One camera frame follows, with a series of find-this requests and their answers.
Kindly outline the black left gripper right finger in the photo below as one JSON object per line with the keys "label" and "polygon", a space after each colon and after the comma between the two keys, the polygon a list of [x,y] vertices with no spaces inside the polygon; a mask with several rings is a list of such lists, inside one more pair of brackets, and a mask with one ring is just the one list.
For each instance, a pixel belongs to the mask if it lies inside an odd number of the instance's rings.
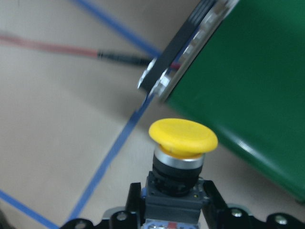
{"label": "black left gripper right finger", "polygon": [[203,181],[203,216],[210,229],[303,229],[305,224],[285,213],[268,215],[261,221],[240,207],[226,204],[211,180]]}

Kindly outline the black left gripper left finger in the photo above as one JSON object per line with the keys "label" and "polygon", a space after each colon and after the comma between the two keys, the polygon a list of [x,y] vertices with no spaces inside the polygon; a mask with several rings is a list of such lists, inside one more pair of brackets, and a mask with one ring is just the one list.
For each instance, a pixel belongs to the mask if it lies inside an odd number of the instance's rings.
{"label": "black left gripper left finger", "polygon": [[61,226],[62,229],[139,229],[143,221],[144,201],[140,183],[129,187],[125,207],[94,225],[88,219],[76,218]]}

